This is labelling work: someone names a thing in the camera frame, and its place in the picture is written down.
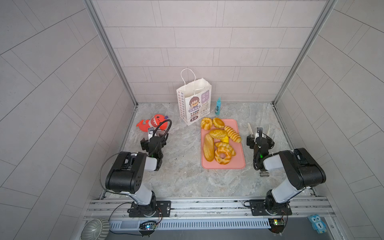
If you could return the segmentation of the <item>oval glazed fake bread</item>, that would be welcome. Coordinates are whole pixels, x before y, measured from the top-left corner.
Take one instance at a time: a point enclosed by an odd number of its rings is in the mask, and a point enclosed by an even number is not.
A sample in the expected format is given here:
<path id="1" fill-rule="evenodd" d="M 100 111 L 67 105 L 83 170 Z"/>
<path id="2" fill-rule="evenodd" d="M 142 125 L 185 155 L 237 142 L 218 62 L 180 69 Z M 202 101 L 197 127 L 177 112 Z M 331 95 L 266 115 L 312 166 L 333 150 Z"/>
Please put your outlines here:
<path id="1" fill-rule="evenodd" d="M 210 136 L 214 139 L 224 139 L 228 136 L 228 133 L 225 130 L 222 129 L 214 129 L 209 132 Z"/>

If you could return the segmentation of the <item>white printed paper bag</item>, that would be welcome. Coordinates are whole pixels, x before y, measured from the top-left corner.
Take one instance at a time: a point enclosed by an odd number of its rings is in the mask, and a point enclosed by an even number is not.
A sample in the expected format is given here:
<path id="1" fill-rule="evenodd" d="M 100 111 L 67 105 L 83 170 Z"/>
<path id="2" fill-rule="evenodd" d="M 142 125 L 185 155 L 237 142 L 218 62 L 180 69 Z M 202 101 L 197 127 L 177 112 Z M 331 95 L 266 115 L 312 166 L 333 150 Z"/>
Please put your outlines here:
<path id="1" fill-rule="evenodd" d="M 192 82 L 184 80 L 184 71 L 192 72 Z M 204 78 L 197 79 L 189 68 L 183 69 L 180 75 L 184 84 L 176 90 L 179 112 L 181 119 L 189 126 L 210 113 L 212 85 Z"/>

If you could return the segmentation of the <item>round fake bread bun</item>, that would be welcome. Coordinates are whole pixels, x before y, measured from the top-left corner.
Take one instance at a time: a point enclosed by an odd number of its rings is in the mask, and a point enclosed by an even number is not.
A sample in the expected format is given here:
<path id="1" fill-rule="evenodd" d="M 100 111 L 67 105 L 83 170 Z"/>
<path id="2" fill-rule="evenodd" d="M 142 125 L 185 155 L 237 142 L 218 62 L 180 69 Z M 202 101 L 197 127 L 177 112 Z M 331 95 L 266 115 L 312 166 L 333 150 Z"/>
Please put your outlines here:
<path id="1" fill-rule="evenodd" d="M 225 128 L 225 123 L 219 118 L 213 118 L 213 125 L 217 129 L 224 129 Z"/>

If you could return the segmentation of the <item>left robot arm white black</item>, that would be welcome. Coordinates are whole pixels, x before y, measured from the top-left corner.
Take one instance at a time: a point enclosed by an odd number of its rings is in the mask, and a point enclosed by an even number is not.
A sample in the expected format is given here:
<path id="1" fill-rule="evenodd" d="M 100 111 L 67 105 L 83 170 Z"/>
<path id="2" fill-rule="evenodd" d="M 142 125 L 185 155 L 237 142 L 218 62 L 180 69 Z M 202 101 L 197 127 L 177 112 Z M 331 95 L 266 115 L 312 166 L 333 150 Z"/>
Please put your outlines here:
<path id="1" fill-rule="evenodd" d="M 107 174 L 106 191 L 128 196 L 133 200 L 130 217 L 152 217 L 157 212 L 156 195 L 143 185 L 145 171 L 158 171 L 163 163 L 162 148 L 168 134 L 142 139 L 144 153 L 120 152 Z"/>

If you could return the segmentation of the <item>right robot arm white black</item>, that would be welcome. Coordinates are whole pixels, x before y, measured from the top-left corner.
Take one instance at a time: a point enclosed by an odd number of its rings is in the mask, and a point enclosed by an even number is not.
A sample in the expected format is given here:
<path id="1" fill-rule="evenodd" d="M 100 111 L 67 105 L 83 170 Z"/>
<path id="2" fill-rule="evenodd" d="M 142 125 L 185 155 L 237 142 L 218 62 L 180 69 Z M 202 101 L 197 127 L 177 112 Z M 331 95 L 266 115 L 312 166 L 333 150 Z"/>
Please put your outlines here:
<path id="1" fill-rule="evenodd" d="M 253 216 L 289 216 L 292 214 L 290 200 L 307 188 L 316 187 L 326 182 L 325 171 L 304 148 L 285 150 L 270 154 L 275 142 L 257 128 L 254 134 L 251 126 L 247 136 L 247 146 L 254 150 L 253 167 L 261 174 L 284 169 L 287 178 L 276 188 L 269 190 L 264 200 L 248 200 Z"/>

